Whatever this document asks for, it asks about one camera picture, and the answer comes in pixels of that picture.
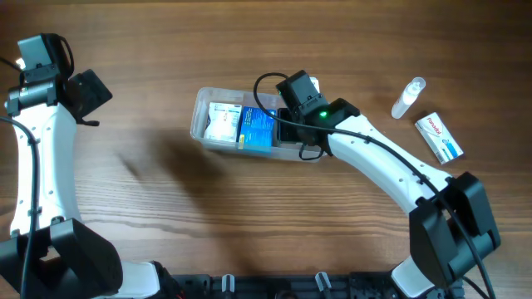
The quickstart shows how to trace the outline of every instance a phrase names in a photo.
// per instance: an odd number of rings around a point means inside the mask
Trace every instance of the blue box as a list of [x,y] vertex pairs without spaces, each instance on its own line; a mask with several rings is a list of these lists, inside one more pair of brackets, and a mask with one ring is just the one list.
[[[268,110],[276,115],[275,110]],[[244,107],[242,110],[242,125],[239,133],[239,149],[246,150],[246,145],[271,147],[273,143],[273,126],[275,120],[255,107]],[[249,149],[253,151],[269,152],[267,150]]]

